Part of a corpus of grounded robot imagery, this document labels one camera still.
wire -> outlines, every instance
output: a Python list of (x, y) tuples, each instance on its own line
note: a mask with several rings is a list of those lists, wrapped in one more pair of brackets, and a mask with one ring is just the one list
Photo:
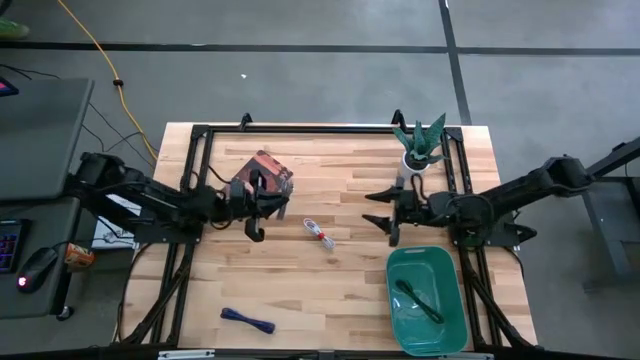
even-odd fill
[(107, 192), (107, 191), (112, 190), (112, 189), (116, 189), (116, 188), (123, 187), (123, 186), (130, 186), (130, 185), (147, 185), (147, 183), (142, 182), (142, 181), (123, 182), (123, 183), (119, 183), (119, 184), (113, 184), (113, 185), (105, 186), (105, 187), (100, 188), (100, 189), (96, 189), (95, 192), (104, 193), (104, 192)]
[(106, 152), (104, 150), (104, 143), (102, 142), (102, 139), (100, 139), (100, 137), (96, 134), (93, 133), (93, 131), (89, 130), (88, 127), (84, 126), (84, 124), (82, 124), (82, 128), (85, 129), (89, 134), (91, 134), (94, 138), (96, 138), (99, 142), (100, 142), (100, 148), (102, 149), (102, 152)]
[[(133, 239), (132, 237), (123, 237), (120, 239)], [(122, 244), (127, 244), (127, 245), (131, 245), (131, 242), (129, 241), (122, 241), (122, 240), (111, 240), (111, 239), (105, 239), (105, 238), (93, 238), (93, 239), (87, 239), (87, 240), (67, 240), (67, 241), (60, 241), (59, 243), (55, 243), (51, 246), (49, 246), (50, 249), (55, 249), (56, 247), (62, 245), (62, 244), (78, 244), (78, 243), (86, 243), (86, 242), (94, 242), (95, 240), (102, 240), (104, 242), (106, 242), (107, 244), (116, 244), (116, 243), (122, 243)]]
[(38, 74), (38, 75), (42, 75), (42, 76), (48, 76), (48, 77), (52, 77), (52, 78), (56, 78), (58, 80), (60, 80), (60, 76), (55, 75), (55, 74), (49, 74), (49, 73), (45, 73), (45, 72), (40, 72), (40, 71), (35, 71), (35, 70), (27, 70), (27, 69), (21, 69), (15, 66), (9, 66), (9, 65), (0, 65), (2, 67), (5, 67), (9, 70), (13, 70), (15, 72), (17, 72), (18, 74), (28, 78), (29, 80), (33, 80), (30, 76), (27, 76), (23, 73), (30, 73), (30, 74)]
[(107, 229), (109, 229), (109, 231), (111, 231), (111, 233), (113, 234), (113, 236), (115, 236), (118, 239), (126, 239), (121, 237), (120, 235), (118, 235), (118, 232), (111, 227), (111, 225), (109, 225), (109, 223), (107, 223), (106, 221), (102, 220), (102, 218), (100, 216), (96, 216), (95, 214), (93, 214), (93, 216), (96, 218), (96, 220), (98, 220), (102, 225), (104, 225)]
[(112, 343), (115, 343), (116, 340), (122, 341), (122, 335), (120, 334), (122, 328), (122, 317), (124, 315), (124, 301), (127, 295), (127, 287), (129, 286), (129, 280), (131, 279), (131, 274), (133, 273), (133, 269), (136, 266), (136, 263), (140, 259), (140, 256), (151, 246), (151, 244), (145, 244), (140, 247), (140, 250), (133, 256), (133, 260), (131, 261), (131, 266), (129, 267), (129, 272), (127, 274), (127, 281), (124, 283), (124, 288), (122, 289), (122, 297), (120, 299), (120, 303), (118, 304), (117, 310), (117, 318), (116, 318), (116, 330), (113, 334), (113, 338), (111, 339)]
[[(125, 137), (122, 135), (122, 133), (120, 133), (120, 131), (118, 131), (115, 127), (113, 127), (113, 125), (111, 125), (111, 123), (109, 123), (109, 121), (107, 121), (107, 118), (104, 115), (102, 115), (102, 113), (100, 111), (98, 111), (98, 109), (96, 109), (96, 107), (93, 106), (92, 103), (89, 103), (89, 106), (91, 106), (91, 108), (96, 112), (96, 114), (98, 114), (98, 116), (100, 116), (100, 118), (105, 122), (105, 124), (107, 124), (107, 126), (111, 128), (111, 130), (115, 131), (115, 133), (118, 134), (118, 136), (120, 136), (121, 139), (125, 139)], [(138, 156), (140, 156), (140, 158), (142, 160), (144, 160), (144, 162), (149, 164), (149, 166), (151, 166), (151, 168), (153, 169), (153, 167), (154, 167), (153, 164), (150, 163), (147, 159), (145, 159), (145, 157), (142, 156), (142, 154), (140, 154), (138, 149), (136, 149), (133, 145), (131, 145), (131, 143), (128, 140), (123, 140), (123, 141), (126, 142), (127, 145), (129, 145), (129, 147), (131, 149), (133, 149), (133, 151), (135, 151), (136, 154), (138, 154)]]
[(322, 229), (320, 229), (320, 226), (318, 226), (318, 224), (316, 224), (315, 221), (306, 218), (304, 220), (302, 220), (302, 223), (304, 224), (305, 229), (307, 229), (307, 231), (317, 237), (318, 239), (322, 240), (322, 245), (324, 245), (325, 249), (327, 250), (332, 250), (334, 247), (336, 247), (336, 242), (333, 241), (332, 238), (326, 236), (323, 232)]
[(9, 69), (9, 70), (11, 70), (11, 71), (15, 72), (16, 74), (22, 75), (23, 77), (25, 77), (25, 78), (27, 78), (27, 79), (29, 79), (29, 80), (33, 80), (33, 78), (32, 78), (31, 76), (29, 76), (29, 75), (25, 74), (25, 71), (20, 70), (20, 69), (18, 69), (18, 68), (15, 68), (15, 67), (13, 67), (13, 66), (5, 65), (5, 64), (0, 64), (0, 67), (3, 67), (3, 68), (5, 68), (5, 69)]
[(134, 137), (134, 136), (136, 136), (136, 135), (138, 135), (138, 134), (140, 134), (140, 132), (139, 132), (139, 131), (136, 131), (136, 132), (134, 132), (134, 133), (132, 133), (132, 134), (129, 134), (129, 135), (127, 135), (127, 136), (123, 137), (123, 138), (122, 138), (122, 139), (120, 139), (117, 143), (115, 143), (115, 144), (113, 144), (113, 145), (109, 146), (109, 147), (107, 148), (107, 152), (109, 152), (109, 151), (113, 150), (113, 148), (114, 148), (114, 147), (116, 147), (116, 146), (118, 146), (118, 145), (122, 144), (123, 142), (127, 141), (128, 139), (130, 139), (130, 138), (132, 138), (132, 137)]
[(107, 64), (111, 68), (111, 71), (113, 72), (113, 76), (115, 78), (114, 81), (113, 81), (113, 84), (116, 86), (116, 88), (118, 88), (118, 94), (120, 94), (120, 103), (122, 104), (122, 108), (124, 109), (124, 111), (129, 116), (129, 119), (131, 120), (133, 125), (135, 125), (135, 127), (138, 129), (138, 131), (142, 135), (142, 141), (144, 142), (145, 146), (147, 147), (147, 150), (149, 150), (149, 154), (151, 155), (151, 157), (153, 157), (154, 160), (158, 160), (158, 156), (153, 151), (151, 143), (149, 142), (149, 139), (147, 139), (147, 136), (145, 135), (144, 131), (142, 130), (142, 127), (140, 127), (140, 124), (138, 124), (138, 122), (136, 121), (135, 117), (131, 114), (131, 112), (129, 111), (129, 108), (127, 107), (127, 103), (126, 103), (126, 101), (124, 99), (124, 92), (122, 91), (123, 82), (120, 79), (120, 77), (118, 76), (118, 72), (116, 71), (115, 66), (111, 62), (111, 59), (109, 59), (109, 56), (107, 55), (107, 53), (104, 50), (102, 50), (102, 47), (100, 46), (98, 41), (93, 37), (93, 35), (91, 35), (89, 30), (87, 30), (87, 28), (82, 24), (82, 22), (80, 22), (80, 20), (78, 20), (78, 18), (73, 14), (71, 9), (69, 9), (67, 7), (67, 5), (65, 5), (62, 0), (58, 0), (58, 4), (60, 4), (60, 6), (62, 6), (64, 8), (64, 10), (67, 12), (67, 14), (69, 14), (69, 16), (71, 16), (71, 18), (76, 22), (76, 24), (78, 24), (78, 26), (82, 29), (82, 31), (84, 31), (84, 33), (87, 34), (87, 36), (89, 36), (89, 38), (91, 39), (91, 41), (93, 41), (93, 43), (96, 46), (96, 48), (98, 48), (98, 50), (100, 51), (100, 53), (102, 54), (104, 59), (107, 61)]
[(215, 177), (218, 178), (218, 180), (222, 181), (225, 184), (231, 184), (229, 181), (223, 179), (215, 170), (213, 170), (213, 167), (211, 167), (211, 165), (209, 165), (209, 170), (211, 170), (211, 172), (213, 173), (213, 175), (215, 175)]
[(516, 252), (513, 251), (513, 249), (508, 246), (504, 246), (503, 248), (507, 250), (507, 252), (511, 254), (511, 256), (513, 256), (514, 259), (516, 259), (516, 261), (518, 262), (518, 265), (520, 265), (520, 273), (522, 273), (522, 278), (524, 279), (524, 265), (522, 265), (522, 260), (520, 259), (520, 256), (518, 256), (518, 254), (516, 254)]
[(209, 225), (211, 225), (211, 227), (216, 230), (224, 230), (229, 226), (231, 226), (232, 223), (233, 223), (233, 216), (230, 216), (230, 219), (222, 226), (218, 226), (213, 221), (209, 221)]
[[(419, 182), (420, 182), (420, 194), (418, 194), (418, 191), (416, 190), (416, 184), (413, 182), (413, 179), (415, 179), (415, 178), (417, 178), (419, 180)], [(415, 194), (416, 198), (418, 198), (418, 195), (420, 195), (422, 200), (428, 201), (427, 197), (424, 196), (424, 182), (423, 182), (422, 176), (420, 174), (411, 175), (411, 187), (413, 187), (413, 193)]]

concrete floor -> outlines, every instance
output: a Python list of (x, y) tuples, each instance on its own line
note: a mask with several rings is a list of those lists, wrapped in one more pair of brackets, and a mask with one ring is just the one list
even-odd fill
[[(438, 0), (67, 3), (100, 41), (109, 42), (447, 45)], [(640, 2), (634, 0), (449, 0), (448, 5), (461, 47), (640, 48)], [(18, 1), (6, 15), (32, 26), (30, 41), (87, 41), (54, 0)], [(168, 121), (239, 121), (244, 112), (251, 112), (256, 121), (387, 123), (393, 110), (401, 108), (411, 120), (430, 121), (446, 111), (450, 124), (461, 123), (447, 54), (110, 56), (125, 80), (132, 112), (156, 147)], [(640, 135), (638, 56), (460, 55), (459, 61), (470, 120), (490, 127), (503, 180), (565, 153), (588, 165), (621, 141)], [(1, 49), (0, 63), (95, 79), (94, 105), (121, 132), (135, 131), (96, 51)], [(5, 71), (0, 75), (18, 86), (23, 81)], [(91, 110), (85, 124), (106, 144), (118, 140)], [(133, 143), (145, 154), (139, 140)], [(96, 151), (97, 146), (83, 133), (78, 151)], [(131, 166), (148, 169), (126, 146), (114, 153)], [(640, 165), (630, 164), (629, 174), (639, 173)], [(522, 246), (521, 257), (540, 344), (560, 351), (640, 358), (640, 289), (592, 295), (582, 291), (583, 281), (610, 268), (582, 200), (547, 199), (527, 207), (520, 219), (539, 231)], [(126, 254), (112, 256), (118, 258), (113, 260), (116, 268), (126, 264)], [(74, 279), (74, 318), (65, 323), (2, 321), (0, 352), (107, 344), (123, 281), (122, 269)]]

green tray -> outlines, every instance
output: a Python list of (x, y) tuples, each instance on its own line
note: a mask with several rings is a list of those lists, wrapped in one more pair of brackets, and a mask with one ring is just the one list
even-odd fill
[[(396, 280), (408, 281), (414, 293), (444, 317), (436, 324), (405, 293)], [(395, 250), (387, 260), (387, 290), (393, 335), (413, 356), (456, 353), (467, 344), (467, 325), (451, 255), (438, 246)]]

yellow cable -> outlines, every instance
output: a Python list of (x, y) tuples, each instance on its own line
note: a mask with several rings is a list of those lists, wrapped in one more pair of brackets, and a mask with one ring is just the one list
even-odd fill
[[(96, 45), (96, 47), (98, 48), (98, 50), (100, 51), (104, 59), (107, 61), (107, 64), (109, 64), (109, 67), (113, 72), (113, 76), (115, 77), (115, 80), (120, 80), (120, 77), (118, 76), (118, 72), (116, 71), (116, 67), (113, 66), (111, 59), (109, 59), (109, 56), (107, 55), (107, 53), (104, 52), (104, 50), (102, 50), (102, 47), (100, 46), (98, 41), (93, 37), (93, 35), (91, 35), (89, 30), (87, 30), (87, 28), (84, 25), (82, 25), (82, 22), (78, 20), (78, 18), (73, 14), (73, 12), (67, 7), (67, 5), (65, 5), (64, 2), (62, 2), (62, 0), (58, 0), (58, 4), (60, 4), (60, 6), (64, 8), (67, 14), (71, 16), (71, 18), (76, 22), (76, 24), (78, 24), (78, 26), (82, 29), (82, 31), (84, 31), (84, 33), (87, 34), (87, 36), (89, 36), (91, 41), (93, 41), (93, 43)], [(136, 119), (133, 117), (133, 114), (131, 114), (131, 112), (129, 111), (129, 108), (127, 108), (127, 103), (124, 101), (124, 92), (122, 91), (122, 86), (116, 85), (116, 87), (118, 88), (118, 93), (120, 93), (120, 103), (122, 104), (122, 108), (127, 113), (127, 116), (129, 116), (129, 119), (131, 120), (133, 125), (135, 125), (136, 128), (138, 129), (138, 131), (140, 132), (140, 135), (142, 135), (142, 141), (144, 142), (144, 145), (147, 147), (147, 150), (149, 151), (149, 154), (151, 155), (151, 157), (153, 157), (154, 160), (158, 160), (158, 156), (153, 150), (153, 147), (151, 146), (151, 144), (149, 143), (149, 139), (147, 139), (147, 135), (144, 133), (144, 131), (142, 131), (142, 127), (140, 127), (140, 124), (138, 124)]]

artificial plant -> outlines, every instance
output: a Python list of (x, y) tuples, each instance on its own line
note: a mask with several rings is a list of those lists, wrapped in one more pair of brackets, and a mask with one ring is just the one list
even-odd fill
[(422, 130), (422, 122), (416, 121), (416, 127), (413, 129), (413, 138), (408, 137), (400, 128), (393, 128), (394, 135), (400, 140), (404, 148), (407, 150), (407, 165), (413, 165), (412, 168), (425, 168), (429, 164), (436, 163), (442, 159), (442, 155), (431, 155), (433, 150), (440, 146), (440, 136), (444, 131), (445, 115), (442, 114), (431, 126), (426, 130)]

